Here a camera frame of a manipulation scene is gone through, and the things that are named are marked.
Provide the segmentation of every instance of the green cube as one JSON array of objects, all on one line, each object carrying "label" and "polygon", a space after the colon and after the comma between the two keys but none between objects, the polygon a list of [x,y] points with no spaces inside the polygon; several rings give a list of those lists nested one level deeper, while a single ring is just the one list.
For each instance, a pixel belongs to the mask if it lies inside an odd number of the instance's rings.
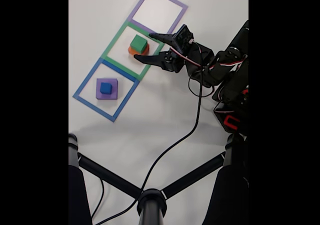
[{"label": "green cube", "polygon": [[142,54],[142,52],[146,49],[148,41],[139,35],[135,35],[132,40],[130,47],[136,50],[138,53]]}]

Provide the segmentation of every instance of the green square outline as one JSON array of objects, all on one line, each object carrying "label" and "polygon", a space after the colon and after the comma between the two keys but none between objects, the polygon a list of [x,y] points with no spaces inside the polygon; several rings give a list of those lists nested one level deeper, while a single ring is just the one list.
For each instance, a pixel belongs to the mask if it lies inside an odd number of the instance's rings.
[{"label": "green square outline", "polygon": [[115,65],[116,67],[120,68],[121,70],[125,71],[126,73],[130,74],[131,76],[133,76],[134,78],[138,79],[139,81],[141,81],[144,76],[146,75],[147,71],[149,70],[151,65],[146,64],[144,69],[142,70],[142,72],[140,74],[135,73],[134,71],[130,70],[129,68],[127,68],[126,66],[122,65],[121,63],[113,60],[112,58],[108,57],[108,53],[110,52],[110,50],[112,49],[112,47],[115,45],[115,43],[117,42],[117,40],[119,39],[119,37],[121,36],[121,34],[124,32],[124,30],[126,29],[126,27],[130,27],[134,30],[136,30],[137,32],[145,35],[146,37],[148,37],[149,39],[155,41],[156,43],[159,44],[159,46],[157,47],[157,49],[155,50],[153,55],[158,55],[159,52],[161,51],[161,49],[164,47],[164,43],[156,40],[154,38],[149,37],[149,32],[141,29],[140,27],[134,25],[133,23],[129,22],[129,21],[125,21],[123,23],[123,25],[120,27],[119,31],[116,33],[116,35],[114,36],[114,38],[111,40],[111,42],[109,43],[109,45],[106,47],[106,49],[104,50],[104,52],[101,55],[101,58],[108,61],[109,63],[112,63],[113,65]]}]

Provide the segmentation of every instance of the robotic arm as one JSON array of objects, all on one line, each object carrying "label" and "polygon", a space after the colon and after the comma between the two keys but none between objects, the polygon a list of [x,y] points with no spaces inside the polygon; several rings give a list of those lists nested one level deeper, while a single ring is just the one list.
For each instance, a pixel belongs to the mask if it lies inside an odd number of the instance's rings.
[{"label": "robotic arm", "polygon": [[216,55],[211,49],[195,43],[193,33],[185,24],[175,34],[150,33],[149,36],[170,45],[171,48],[169,51],[160,52],[159,55],[136,54],[134,58],[141,63],[176,73],[185,65],[190,79],[199,83],[199,71],[202,69],[202,85],[212,89],[218,86],[212,99],[219,104],[213,112],[224,130],[247,136],[249,21],[244,23],[226,50],[219,51]]}]

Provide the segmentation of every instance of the purple square block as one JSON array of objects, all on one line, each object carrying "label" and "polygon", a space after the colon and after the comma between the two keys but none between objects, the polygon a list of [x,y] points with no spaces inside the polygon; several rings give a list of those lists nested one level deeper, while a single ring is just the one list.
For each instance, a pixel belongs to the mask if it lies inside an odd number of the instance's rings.
[{"label": "purple square block", "polygon": [[[103,94],[100,92],[101,83],[109,83],[112,85],[111,94]],[[96,99],[118,99],[118,80],[116,78],[97,78],[95,97]]]}]

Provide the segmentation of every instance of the stacked blocks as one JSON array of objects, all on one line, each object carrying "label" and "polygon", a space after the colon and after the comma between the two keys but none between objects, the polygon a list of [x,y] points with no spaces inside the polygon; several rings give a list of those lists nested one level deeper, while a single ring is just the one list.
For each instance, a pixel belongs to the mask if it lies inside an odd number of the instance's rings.
[{"label": "stacked blocks", "polygon": [[131,55],[146,55],[149,52],[149,44],[146,39],[139,35],[135,35],[128,49]]},{"label": "stacked blocks", "polygon": [[95,97],[98,100],[118,99],[118,80],[116,78],[97,78]]}]

